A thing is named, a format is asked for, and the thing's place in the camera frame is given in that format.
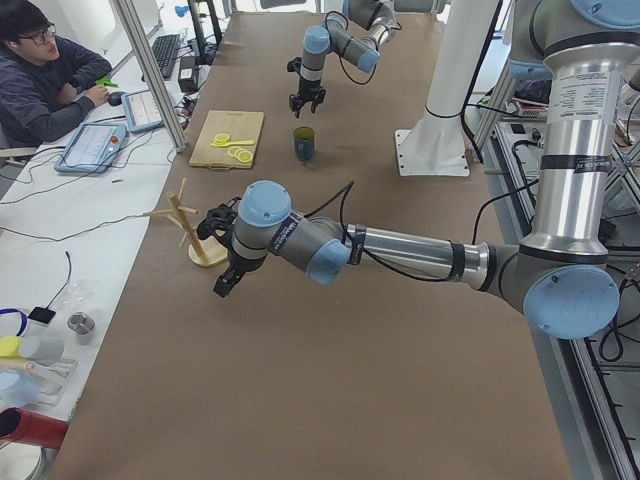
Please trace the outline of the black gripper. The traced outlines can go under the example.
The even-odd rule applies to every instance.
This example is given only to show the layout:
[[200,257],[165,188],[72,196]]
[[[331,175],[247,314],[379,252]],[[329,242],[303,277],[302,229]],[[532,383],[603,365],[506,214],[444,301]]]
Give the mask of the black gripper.
[[296,118],[300,117],[303,109],[303,101],[311,101],[310,111],[316,113],[316,109],[324,102],[326,90],[320,80],[308,80],[299,78],[297,94],[289,95],[289,108]]
[[213,291],[219,297],[225,298],[242,280],[246,273],[258,270],[263,265],[265,258],[247,259],[238,254],[232,246],[230,234],[224,234],[221,237],[217,237],[217,240],[227,249],[227,260],[229,262],[229,266],[216,280]]

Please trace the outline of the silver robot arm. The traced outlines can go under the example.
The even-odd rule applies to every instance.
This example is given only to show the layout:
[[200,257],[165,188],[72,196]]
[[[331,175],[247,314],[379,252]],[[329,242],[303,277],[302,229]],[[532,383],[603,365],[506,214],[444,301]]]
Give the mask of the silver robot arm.
[[[607,326],[620,306],[598,238],[612,160],[615,113],[625,69],[639,55],[635,1],[520,1],[509,70],[551,78],[533,229],[507,245],[485,208],[481,165],[447,140],[459,114],[494,11],[456,4],[436,57],[429,109],[405,144],[427,176],[399,176],[395,143],[338,131],[347,166],[255,179],[222,207],[218,239],[230,261],[211,304],[227,321],[270,320],[318,329],[412,319],[478,324],[521,320],[562,339]],[[446,176],[445,166],[460,174]]]
[[348,62],[372,76],[382,47],[401,29],[385,1],[345,1],[340,11],[326,13],[321,24],[306,29],[302,54],[287,63],[287,71],[299,78],[298,90],[289,96],[289,109],[299,116],[306,105],[315,111],[324,102],[322,73],[332,53],[340,63]]

